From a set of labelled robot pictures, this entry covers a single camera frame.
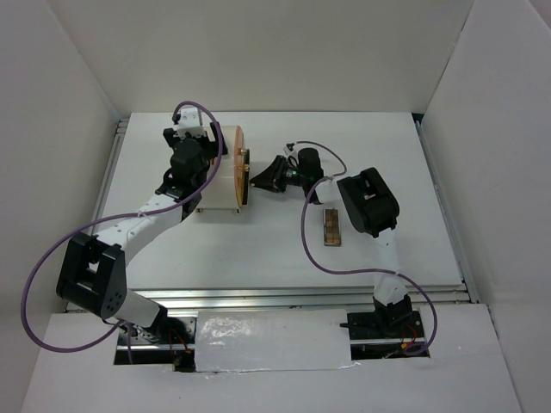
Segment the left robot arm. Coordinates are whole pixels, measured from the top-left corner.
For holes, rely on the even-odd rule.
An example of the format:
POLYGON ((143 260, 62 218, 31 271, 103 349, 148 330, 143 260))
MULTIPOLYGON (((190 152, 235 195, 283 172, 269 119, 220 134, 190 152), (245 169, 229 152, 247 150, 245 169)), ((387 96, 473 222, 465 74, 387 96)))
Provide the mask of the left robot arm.
POLYGON ((128 287, 126 270, 140 251, 181 224, 200 203, 226 149, 219 122, 210 127, 200 135, 164 130, 173 153, 160 187, 136 213, 115 225, 70 238, 56 286, 60 298, 103 320, 130 323, 151 343, 186 336, 185 324, 169 316, 166 307, 128 287))

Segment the white taped cover plate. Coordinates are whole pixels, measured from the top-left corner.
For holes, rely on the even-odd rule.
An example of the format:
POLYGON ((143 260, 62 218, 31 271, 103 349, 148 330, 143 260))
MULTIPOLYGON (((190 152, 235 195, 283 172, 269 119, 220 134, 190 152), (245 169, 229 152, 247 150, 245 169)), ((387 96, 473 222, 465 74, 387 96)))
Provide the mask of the white taped cover plate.
POLYGON ((201 373, 338 370, 353 365, 344 310, 202 311, 195 368, 201 373))

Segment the aluminium front rail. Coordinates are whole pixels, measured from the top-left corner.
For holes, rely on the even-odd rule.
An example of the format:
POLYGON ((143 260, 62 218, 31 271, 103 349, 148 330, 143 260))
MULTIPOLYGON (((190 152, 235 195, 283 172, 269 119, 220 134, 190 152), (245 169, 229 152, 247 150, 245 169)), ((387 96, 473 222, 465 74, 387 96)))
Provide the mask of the aluminium front rail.
POLYGON ((310 287, 283 289, 139 290, 138 294, 171 311, 245 311, 306 308, 367 308, 372 287, 310 287))

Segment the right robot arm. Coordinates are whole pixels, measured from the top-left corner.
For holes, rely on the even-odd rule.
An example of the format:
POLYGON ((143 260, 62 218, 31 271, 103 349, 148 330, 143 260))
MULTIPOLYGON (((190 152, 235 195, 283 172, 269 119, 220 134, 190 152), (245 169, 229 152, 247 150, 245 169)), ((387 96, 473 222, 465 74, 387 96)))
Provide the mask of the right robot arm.
POLYGON ((348 176, 346 166, 333 176, 328 176, 321 164, 318 148, 324 145, 303 141, 303 149, 296 151, 295 144, 285 148, 285 155, 278 155, 261 173, 251 179, 251 186, 275 194, 284 193, 289 186, 301 188, 305 195, 300 216, 300 238, 303 250, 311 264, 326 274, 353 275, 374 274, 374 311, 366 322, 348 321, 341 326, 359 336, 363 332, 377 332, 383 336, 395 336, 412 324, 412 300, 406 288, 410 284, 419 292, 423 289, 409 277, 399 272, 395 243, 399 203, 379 171, 368 168, 356 176, 348 176), (306 240, 306 214, 311 205, 323 205, 340 199, 356 232, 375 240, 382 257, 387 259, 385 268, 336 270, 324 267, 313 257, 306 240))

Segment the left aluminium side rail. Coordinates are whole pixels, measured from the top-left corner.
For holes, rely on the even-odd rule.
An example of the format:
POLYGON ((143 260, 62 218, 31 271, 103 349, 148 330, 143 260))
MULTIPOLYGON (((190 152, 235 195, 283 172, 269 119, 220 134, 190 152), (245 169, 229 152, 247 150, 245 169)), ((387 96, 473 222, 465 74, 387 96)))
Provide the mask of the left aluminium side rail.
POLYGON ((113 179, 113 175, 115 172, 115 167, 118 161, 118 157, 120 155, 121 147, 123 144, 123 140, 126 136, 127 126, 128 126, 129 119, 120 119, 116 125, 115 128, 115 135, 113 144, 111 146, 111 150, 108 156, 108 161, 106 168, 104 170, 102 184, 99 190, 99 194, 96 199, 96 206, 94 209, 93 219, 99 219, 101 218, 103 214, 103 210, 105 207, 106 199, 108 196, 108 191, 110 188, 110 183, 113 179))

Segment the long brown eyeshadow palette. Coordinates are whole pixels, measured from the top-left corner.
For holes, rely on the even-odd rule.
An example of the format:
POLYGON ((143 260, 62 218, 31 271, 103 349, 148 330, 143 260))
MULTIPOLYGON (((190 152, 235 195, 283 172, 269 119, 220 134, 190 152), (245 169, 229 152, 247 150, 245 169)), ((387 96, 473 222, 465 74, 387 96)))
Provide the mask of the long brown eyeshadow palette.
POLYGON ((324 246, 340 247, 342 237, 340 230, 339 211, 336 208, 326 208, 323 212, 324 246))

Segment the cream round drawer cabinet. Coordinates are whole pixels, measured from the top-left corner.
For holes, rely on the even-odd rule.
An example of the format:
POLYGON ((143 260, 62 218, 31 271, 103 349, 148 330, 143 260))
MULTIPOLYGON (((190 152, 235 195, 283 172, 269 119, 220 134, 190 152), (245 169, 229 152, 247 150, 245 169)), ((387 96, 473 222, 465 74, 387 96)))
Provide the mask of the cream round drawer cabinet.
POLYGON ((235 126, 221 128, 227 147, 227 154, 222 156, 218 171, 213 180, 201 192, 198 204, 200 212, 207 210, 228 210, 240 213, 244 206, 238 203, 238 181, 235 177, 233 141, 235 126))

